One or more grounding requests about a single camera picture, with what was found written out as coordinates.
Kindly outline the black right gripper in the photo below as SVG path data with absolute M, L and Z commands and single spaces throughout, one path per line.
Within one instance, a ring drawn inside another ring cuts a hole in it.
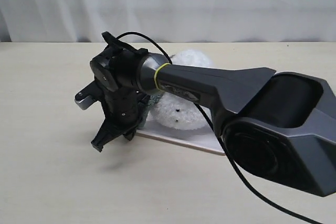
M 110 120 L 104 120 L 97 135 L 91 141 L 91 145 L 98 152 L 102 152 L 104 146 L 112 140 L 123 135 L 131 141 L 136 132 L 136 122 L 139 117 L 137 93 L 130 88 L 119 88 L 112 92 L 104 89 L 104 99 L 110 113 Z

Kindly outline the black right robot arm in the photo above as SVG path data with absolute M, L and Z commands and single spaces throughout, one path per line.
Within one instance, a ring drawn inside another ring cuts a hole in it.
M 106 116 L 97 150 L 133 136 L 144 98 L 173 94 L 210 110 L 227 157 L 245 171 L 321 197 L 335 193 L 335 94 L 326 80 L 266 67 L 181 66 L 102 36 L 107 46 L 90 61 Z

